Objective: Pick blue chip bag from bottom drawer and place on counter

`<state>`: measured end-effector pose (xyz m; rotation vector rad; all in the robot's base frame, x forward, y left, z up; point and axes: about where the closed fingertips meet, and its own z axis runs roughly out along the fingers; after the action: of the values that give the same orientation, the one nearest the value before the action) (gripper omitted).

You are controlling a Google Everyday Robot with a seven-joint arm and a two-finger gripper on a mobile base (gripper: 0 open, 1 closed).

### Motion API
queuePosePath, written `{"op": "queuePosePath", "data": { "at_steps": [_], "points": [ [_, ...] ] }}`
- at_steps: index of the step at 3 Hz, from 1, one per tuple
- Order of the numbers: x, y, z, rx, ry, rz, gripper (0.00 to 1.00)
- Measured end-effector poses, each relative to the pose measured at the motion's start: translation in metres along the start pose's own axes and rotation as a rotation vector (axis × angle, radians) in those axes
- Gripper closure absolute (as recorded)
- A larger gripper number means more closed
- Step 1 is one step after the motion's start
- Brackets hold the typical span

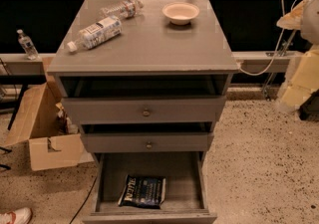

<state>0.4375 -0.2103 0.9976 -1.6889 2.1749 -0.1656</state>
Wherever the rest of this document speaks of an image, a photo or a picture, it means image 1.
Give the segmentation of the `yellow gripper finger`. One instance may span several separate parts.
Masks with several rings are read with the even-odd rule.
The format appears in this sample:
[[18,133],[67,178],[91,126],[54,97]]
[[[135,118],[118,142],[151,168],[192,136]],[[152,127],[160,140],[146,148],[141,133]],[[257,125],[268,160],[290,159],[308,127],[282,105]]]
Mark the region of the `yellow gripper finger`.
[[319,50],[311,49],[293,57],[278,92],[280,111],[297,111],[319,90]]
[[289,13],[282,16],[276,23],[276,26],[286,30],[300,30],[303,18],[304,7],[307,0],[301,1]]

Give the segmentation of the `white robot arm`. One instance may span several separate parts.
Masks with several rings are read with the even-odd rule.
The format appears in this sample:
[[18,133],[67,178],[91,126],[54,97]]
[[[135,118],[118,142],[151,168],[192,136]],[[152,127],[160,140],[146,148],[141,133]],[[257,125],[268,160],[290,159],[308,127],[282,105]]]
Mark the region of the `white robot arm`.
[[277,21],[277,26],[299,30],[312,47],[290,60],[277,106],[283,112],[297,111],[319,90],[319,0],[302,0]]

